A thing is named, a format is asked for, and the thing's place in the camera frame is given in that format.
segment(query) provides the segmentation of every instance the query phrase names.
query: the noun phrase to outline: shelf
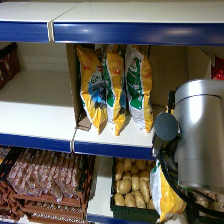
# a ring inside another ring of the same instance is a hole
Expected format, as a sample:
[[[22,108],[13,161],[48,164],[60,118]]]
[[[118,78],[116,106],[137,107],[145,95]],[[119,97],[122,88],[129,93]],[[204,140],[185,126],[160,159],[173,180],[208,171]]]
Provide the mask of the shelf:
[[[52,20],[77,3],[0,3],[0,41],[49,42]]]
[[[224,45],[223,9],[220,1],[85,2],[54,20],[55,41]]]
[[[66,72],[22,71],[0,91],[0,144],[70,152],[74,107]]]
[[[110,210],[113,158],[96,157],[92,188],[87,208],[87,221],[109,224],[137,224],[131,220],[115,219]],[[167,224],[187,224],[183,215]]]
[[[165,111],[165,107],[153,106],[154,118],[161,111]],[[130,115],[126,117],[120,136],[114,135],[109,123],[102,124],[102,129],[99,135],[93,125],[89,132],[77,129],[74,151],[89,155],[153,159],[151,157],[153,130],[150,133],[140,130]]]

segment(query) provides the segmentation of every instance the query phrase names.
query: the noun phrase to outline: bag of chips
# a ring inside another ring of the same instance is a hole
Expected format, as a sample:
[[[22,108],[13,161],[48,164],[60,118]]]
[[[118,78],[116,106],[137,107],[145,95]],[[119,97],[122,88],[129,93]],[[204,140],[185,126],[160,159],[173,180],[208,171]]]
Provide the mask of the bag of chips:
[[[107,119],[105,88],[102,80],[101,49],[91,50],[76,46],[80,62],[80,96],[90,122],[100,132],[100,125]]]
[[[140,129],[149,132],[153,124],[151,65],[136,45],[128,45],[126,49],[125,79],[131,116]]]
[[[115,135],[125,122],[124,59],[118,45],[108,45],[103,57],[103,80],[106,86],[108,121]]]
[[[181,214],[185,210],[186,202],[170,187],[158,161],[150,173],[150,188],[153,204],[160,215],[159,223],[171,218],[176,213]]]

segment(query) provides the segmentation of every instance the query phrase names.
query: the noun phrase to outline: snack bag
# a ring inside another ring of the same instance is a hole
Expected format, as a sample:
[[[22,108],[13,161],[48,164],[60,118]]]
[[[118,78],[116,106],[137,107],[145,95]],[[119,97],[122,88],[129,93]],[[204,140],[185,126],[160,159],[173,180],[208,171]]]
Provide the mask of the snack bag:
[[[99,134],[100,125],[107,119],[102,63],[98,58],[101,49],[91,50],[78,45],[76,51],[80,62],[80,96],[83,107]]]
[[[159,222],[163,222],[175,213],[180,214],[185,210],[186,202],[170,187],[158,161],[156,167],[150,173],[150,187],[153,204],[160,215]]]
[[[125,64],[126,90],[131,116],[140,129],[149,132],[153,124],[150,105],[152,74],[149,59],[139,51],[138,46],[128,45]]]
[[[108,121],[115,135],[125,122],[124,59],[118,45],[108,45],[103,57],[103,79],[106,86]]]

